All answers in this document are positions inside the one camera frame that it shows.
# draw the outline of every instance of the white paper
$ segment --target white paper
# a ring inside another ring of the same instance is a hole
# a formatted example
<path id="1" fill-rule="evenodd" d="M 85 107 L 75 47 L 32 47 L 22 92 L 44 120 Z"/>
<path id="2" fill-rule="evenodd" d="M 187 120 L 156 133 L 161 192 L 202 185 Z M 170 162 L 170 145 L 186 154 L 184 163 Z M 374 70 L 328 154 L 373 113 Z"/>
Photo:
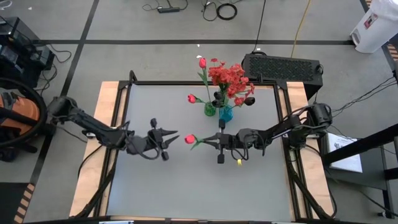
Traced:
<path id="1" fill-rule="evenodd" d="M 338 136 L 332 133 L 328 133 L 327 136 L 328 136 L 329 152 L 333 152 L 343 146 L 349 145 L 357 141 L 357 139 L 346 138 L 344 136 Z M 351 156 L 337 162 L 332 162 L 330 164 L 330 167 L 335 169 L 342 169 L 342 170 L 362 173 L 361 156 L 357 154 L 355 156 Z"/>

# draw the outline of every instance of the glass vase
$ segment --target glass vase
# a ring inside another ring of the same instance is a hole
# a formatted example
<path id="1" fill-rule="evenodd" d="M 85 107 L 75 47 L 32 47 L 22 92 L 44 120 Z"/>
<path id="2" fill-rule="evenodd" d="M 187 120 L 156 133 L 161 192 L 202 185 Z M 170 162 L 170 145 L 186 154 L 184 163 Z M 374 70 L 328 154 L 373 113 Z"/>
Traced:
<path id="1" fill-rule="evenodd" d="M 214 116 L 216 114 L 216 108 L 211 104 L 211 102 L 205 103 L 205 115 Z"/>
<path id="2" fill-rule="evenodd" d="M 234 117 L 233 109 L 231 105 L 226 105 L 219 109 L 220 119 L 223 119 L 225 123 L 231 121 Z"/>

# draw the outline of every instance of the gray tabletop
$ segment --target gray tabletop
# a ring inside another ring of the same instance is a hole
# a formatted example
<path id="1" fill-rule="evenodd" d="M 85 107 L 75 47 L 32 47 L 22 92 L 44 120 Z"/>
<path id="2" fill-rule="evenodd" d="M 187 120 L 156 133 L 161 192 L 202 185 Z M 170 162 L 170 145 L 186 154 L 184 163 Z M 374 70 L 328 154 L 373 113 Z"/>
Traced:
<path id="1" fill-rule="evenodd" d="M 204 138 L 218 131 L 218 114 L 205 116 L 204 104 L 187 101 L 190 93 L 207 97 L 203 86 L 133 85 L 126 115 L 129 128 L 145 136 L 150 119 L 157 118 L 158 127 L 178 130 L 180 137 L 169 147 L 166 162 L 119 153 L 107 215 L 290 221 L 281 141 L 274 140 L 265 157 L 250 149 L 250 159 L 241 167 L 229 152 L 225 164 L 217 164 L 218 151 L 204 144 L 190 151 L 186 135 Z M 254 105 L 234 108 L 225 133 L 267 129 L 278 122 L 273 89 L 258 88 L 254 96 Z"/>

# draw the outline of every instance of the blue vase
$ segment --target blue vase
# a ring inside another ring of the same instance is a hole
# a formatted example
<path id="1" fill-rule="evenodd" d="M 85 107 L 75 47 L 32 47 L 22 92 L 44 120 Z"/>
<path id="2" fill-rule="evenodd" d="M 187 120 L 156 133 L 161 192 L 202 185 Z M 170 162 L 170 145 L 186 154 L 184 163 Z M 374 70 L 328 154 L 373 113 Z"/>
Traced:
<path id="1" fill-rule="evenodd" d="M 225 123 L 231 121 L 234 117 L 233 109 L 231 105 L 226 105 L 219 109 L 220 119 L 223 119 Z"/>

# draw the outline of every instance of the green vase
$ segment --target green vase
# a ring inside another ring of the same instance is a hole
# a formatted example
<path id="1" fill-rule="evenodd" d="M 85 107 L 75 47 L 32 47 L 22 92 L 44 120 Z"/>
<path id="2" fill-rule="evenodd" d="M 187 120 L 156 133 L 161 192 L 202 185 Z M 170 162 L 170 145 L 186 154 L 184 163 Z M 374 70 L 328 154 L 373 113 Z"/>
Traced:
<path id="1" fill-rule="evenodd" d="M 211 104 L 211 102 L 205 103 L 205 115 L 214 116 L 216 114 L 216 108 Z"/>

